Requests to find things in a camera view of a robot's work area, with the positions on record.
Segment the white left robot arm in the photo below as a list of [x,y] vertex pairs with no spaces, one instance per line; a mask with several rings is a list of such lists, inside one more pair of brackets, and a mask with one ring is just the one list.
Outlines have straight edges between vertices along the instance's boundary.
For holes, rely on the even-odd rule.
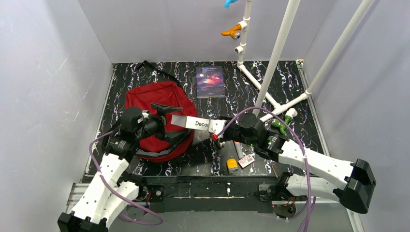
[[178,142],[185,130],[166,131],[170,113],[182,111],[181,107],[171,107],[152,103],[156,115],[145,113],[138,107],[124,110],[114,128],[101,137],[108,137],[106,154],[100,163],[92,158],[97,172],[88,188],[69,213],[61,213],[58,227],[62,232],[107,232],[112,222],[132,204],[145,212],[155,215],[133,200],[139,194],[139,182],[134,178],[123,178],[118,189],[114,186],[122,178],[132,158],[140,148],[140,141],[151,136],[170,144]]

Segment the purple galaxy cover book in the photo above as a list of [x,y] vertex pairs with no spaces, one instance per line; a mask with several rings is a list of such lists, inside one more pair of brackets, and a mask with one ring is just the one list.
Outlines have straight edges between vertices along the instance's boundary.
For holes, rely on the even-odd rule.
[[225,96],[225,84],[221,66],[196,68],[197,98],[220,98]]

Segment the red student backpack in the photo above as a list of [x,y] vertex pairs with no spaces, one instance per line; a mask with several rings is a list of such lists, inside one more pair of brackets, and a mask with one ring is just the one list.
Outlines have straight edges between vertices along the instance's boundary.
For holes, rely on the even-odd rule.
[[[175,82],[157,82],[129,90],[125,95],[125,108],[138,107],[156,115],[157,111],[151,107],[152,103],[181,107],[182,110],[175,112],[176,115],[198,116],[195,104],[188,98],[185,91]],[[153,163],[167,162],[177,158],[186,152],[193,141],[193,130],[184,129],[171,124],[172,115],[166,115],[167,124],[165,131],[183,131],[184,136],[175,143],[156,138],[154,135],[143,139],[140,142],[140,149],[136,157],[146,159]]]

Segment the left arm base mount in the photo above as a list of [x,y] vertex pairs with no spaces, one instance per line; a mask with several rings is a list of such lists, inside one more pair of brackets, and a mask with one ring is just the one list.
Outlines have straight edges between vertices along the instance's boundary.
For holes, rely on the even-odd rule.
[[139,186],[138,195],[133,202],[155,213],[164,213],[164,186],[150,184],[147,179],[141,175],[133,175],[133,178]]

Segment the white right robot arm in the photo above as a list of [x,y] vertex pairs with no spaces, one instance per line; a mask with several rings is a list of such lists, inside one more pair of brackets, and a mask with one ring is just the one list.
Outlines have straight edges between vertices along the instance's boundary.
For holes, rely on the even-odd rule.
[[221,131],[211,136],[212,139],[252,146],[254,152],[266,160],[288,164],[311,175],[283,173],[275,185],[259,191],[262,200],[310,195],[337,201],[359,214],[368,213],[377,182],[367,161],[339,160],[301,148],[275,127],[267,129],[252,113],[244,113],[237,119],[235,122],[232,118]]

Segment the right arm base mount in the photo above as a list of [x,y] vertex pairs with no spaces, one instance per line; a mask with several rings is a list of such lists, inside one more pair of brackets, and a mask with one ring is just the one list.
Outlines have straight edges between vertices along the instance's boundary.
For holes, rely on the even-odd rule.
[[305,195],[295,196],[286,189],[289,185],[290,177],[296,177],[296,175],[282,173],[277,183],[260,184],[258,190],[254,193],[254,196],[261,202],[281,201],[282,203],[273,204],[272,206],[274,213],[283,219],[295,217],[297,215],[296,202],[307,199]]

